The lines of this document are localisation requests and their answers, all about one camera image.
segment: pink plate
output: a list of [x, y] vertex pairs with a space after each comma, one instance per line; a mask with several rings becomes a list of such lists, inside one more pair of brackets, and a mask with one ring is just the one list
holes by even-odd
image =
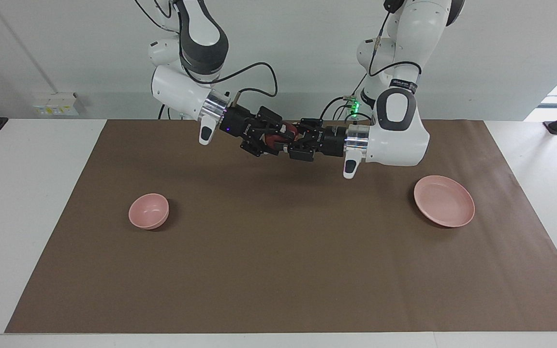
[[137, 198], [128, 210], [130, 222], [144, 230], [157, 229], [169, 216], [169, 202], [157, 193], [148, 193]]
[[445, 176], [425, 176], [414, 187], [418, 209], [445, 227], [462, 227], [474, 218], [476, 208], [470, 192]]

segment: white tabletop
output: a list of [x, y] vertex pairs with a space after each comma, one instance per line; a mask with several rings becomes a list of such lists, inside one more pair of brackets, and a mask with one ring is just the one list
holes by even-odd
[[[104, 122], [11, 119], [0, 131], [0, 347], [557, 346], [557, 333], [2, 335]], [[487, 126], [557, 247], [557, 136], [538, 123]]]

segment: white table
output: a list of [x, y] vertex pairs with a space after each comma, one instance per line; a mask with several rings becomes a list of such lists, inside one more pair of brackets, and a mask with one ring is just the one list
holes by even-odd
[[[557, 347], [557, 333], [2, 334], [104, 123], [11, 119], [0, 131], [0, 347]], [[557, 247], [557, 136], [487, 126]]]

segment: white robotic arm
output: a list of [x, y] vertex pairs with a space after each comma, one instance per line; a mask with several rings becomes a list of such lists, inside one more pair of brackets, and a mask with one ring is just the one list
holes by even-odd
[[212, 88], [221, 81], [219, 74], [228, 41], [203, 0], [176, 1], [179, 37], [150, 45], [150, 60], [157, 66], [152, 94], [200, 122], [202, 145], [210, 143], [218, 126], [241, 137], [240, 147], [255, 156], [277, 155], [281, 151], [292, 159], [306, 161], [313, 161], [315, 152], [345, 156], [345, 178], [354, 177], [363, 159], [385, 165], [416, 165], [429, 143], [414, 96], [418, 77], [444, 28], [454, 22], [463, 3], [464, 0], [385, 0], [389, 38], [378, 36], [361, 42], [357, 55], [367, 77], [355, 96], [360, 105], [370, 108], [370, 126], [324, 128], [322, 119], [313, 118], [290, 125], [263, 106], [252, 114], [236, 103], [230, 105], [228, 97]]

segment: white wall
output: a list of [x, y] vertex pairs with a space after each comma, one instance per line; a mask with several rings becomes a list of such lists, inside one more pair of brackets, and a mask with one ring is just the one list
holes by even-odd
[[[140, 0], [153, 14], [152, 2]], [[362, 77], [355, 51], [373, 37], [382, 0], [206, 0], [230, 39], [225, 72], [265, 60], [281, 93], [263, 103], [287, 119], [316, 116]], [[0, 0], [0, 13], [60, 92], [79, 93], [87, 117], [156, 117], [147, 45], [166, 37], [132, 0]], [[34, 92], [51, 92], [0, 22], [0, 114], [33, 117]], [[259, 69], [222, 88], [271, 88]], [[523, 119], [557, 84], [557, 4], [467, 0], [418, 89], [426, 118]]]

